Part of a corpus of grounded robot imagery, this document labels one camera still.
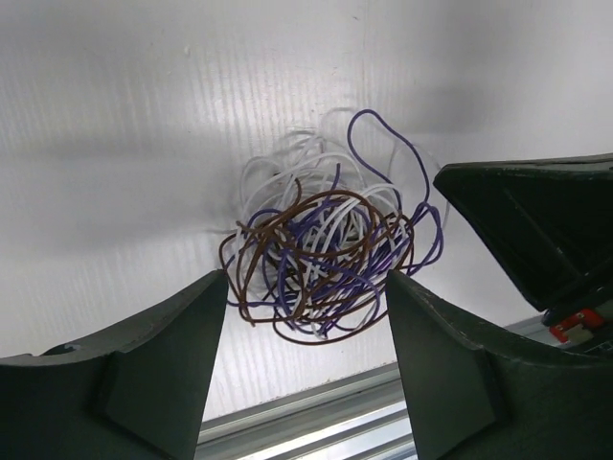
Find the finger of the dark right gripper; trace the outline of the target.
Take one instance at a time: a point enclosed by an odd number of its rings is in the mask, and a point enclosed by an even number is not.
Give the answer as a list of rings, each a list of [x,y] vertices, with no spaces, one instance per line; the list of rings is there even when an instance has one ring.
[[[611,154],[449,164],[434,186],[536,310],[611,299]]]

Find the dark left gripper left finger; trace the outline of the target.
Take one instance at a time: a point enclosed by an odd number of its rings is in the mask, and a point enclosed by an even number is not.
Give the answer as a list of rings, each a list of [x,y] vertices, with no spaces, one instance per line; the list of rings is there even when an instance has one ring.
[[[213,271],[42,355],[1,361],[5,459],[191,459],[224,322]]]

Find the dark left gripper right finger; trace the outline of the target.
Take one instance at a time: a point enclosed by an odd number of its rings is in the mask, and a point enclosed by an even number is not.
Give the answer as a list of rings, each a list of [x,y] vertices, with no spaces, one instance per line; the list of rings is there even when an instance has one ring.
[[[494,325],[392,271],[386,300],[421,459],[608,459],[612,361]]]

